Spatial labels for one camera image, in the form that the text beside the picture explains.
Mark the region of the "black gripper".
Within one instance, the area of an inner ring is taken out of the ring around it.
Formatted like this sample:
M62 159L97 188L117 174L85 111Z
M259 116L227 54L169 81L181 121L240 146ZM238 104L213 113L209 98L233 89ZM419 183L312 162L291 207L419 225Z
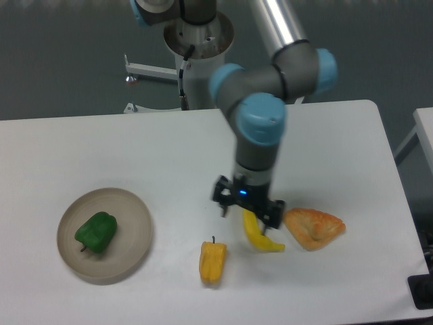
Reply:
M212 193L212 201L222 209L221 217L226 217L229 207L237 205L254 212L262 222L261 234L269 228L278 229L283 219L284 200L270 200L269 189L273 167L253 171L235 163L233 183L221 175Z

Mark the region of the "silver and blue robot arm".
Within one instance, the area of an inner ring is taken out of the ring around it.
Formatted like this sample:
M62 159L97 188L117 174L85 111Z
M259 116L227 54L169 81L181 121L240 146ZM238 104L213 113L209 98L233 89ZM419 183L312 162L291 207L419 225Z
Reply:
M136 22L164 24L175 68L127 62L127 82L139 77L172 80L180 108L218 108L235 134L233 177L220 177L212 199L223 210L245 208L265 228L278 228L285 203L269 189L290 100L331 89L338 79L334 56L307 39L289 1L251 1L270 63L246 70L225 62L234 29L216 1L132 1Z

